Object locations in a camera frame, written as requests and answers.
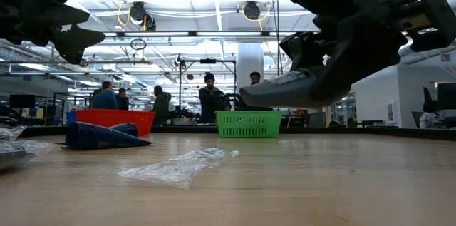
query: clear plastic wrap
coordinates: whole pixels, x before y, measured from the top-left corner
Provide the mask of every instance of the clear plastic wrap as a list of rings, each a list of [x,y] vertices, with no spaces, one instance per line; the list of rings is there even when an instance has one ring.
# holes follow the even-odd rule
[[[45,155],[55,147],[54,144],[37,140],[18,140],[13,142],[13,144],[27,153],[35,154],[35,156]]]
[[[54,147],[54,144],[36,140],[15,141],[25,129],[26,126],[0,128],[0,170],[44,155]]]
[[[34,157],[33,153],[27,153],[11,141],[0,140],[0,170],[12,168]]]
[[[26,128],[24,125],[14,129],[0,128],[0,140],[15,141]]]
[[[193,175],[205,168],[214,168],[239,155],[239,151],[202,148],[164,162],[118,172],[122,177],[190,189]]]

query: wooden table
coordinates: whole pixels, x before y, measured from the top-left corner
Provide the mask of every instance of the wooden table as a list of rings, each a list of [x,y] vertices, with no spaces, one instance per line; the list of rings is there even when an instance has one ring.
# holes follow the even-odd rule
[[[376,135],[150,138],[157,144],[56,148],[0,174],[0,225],[456,225],[454,142]],[[116,174],[201,147],[240,156],[195,176],[190,190]]]

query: black robotic claw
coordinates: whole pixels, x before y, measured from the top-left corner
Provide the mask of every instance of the black robotic claw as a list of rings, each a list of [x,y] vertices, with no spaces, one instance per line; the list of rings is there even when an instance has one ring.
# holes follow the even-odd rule
[[[351,84],[398,64],[408,35],[414,51],[449,46],[456,15],[447,0],[292,0],[317,14],[317,34],[296,33],[280,47],[291,72],[241,88],[250,106],[318,108],[346,95]],[[330,57],[323,65],[323,56]]]
[[[54,43],[60,55],[79,64],[84,49],[105,39],[101,32],[80,29],[90,14],[67,6],[67,0],[0,0],[0,38],[13,44],[31,41],[37,46]],[[62,26],[72,25],[68,31]]]

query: red plastic bin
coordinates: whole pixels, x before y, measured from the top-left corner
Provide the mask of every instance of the red plastic bin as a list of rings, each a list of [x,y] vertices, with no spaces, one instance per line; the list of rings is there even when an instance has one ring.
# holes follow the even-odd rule
[[[121,123],[134,123],[138,135],[149,135],[155,112],[85,109],[75,111],[76,121],[111,127]]]

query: green plastic basket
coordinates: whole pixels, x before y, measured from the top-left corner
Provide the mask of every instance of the green plastic basket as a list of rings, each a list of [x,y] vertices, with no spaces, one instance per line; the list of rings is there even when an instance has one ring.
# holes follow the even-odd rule
[[[280,111],[220,111],[217,126],[222,138],[277,138]]]

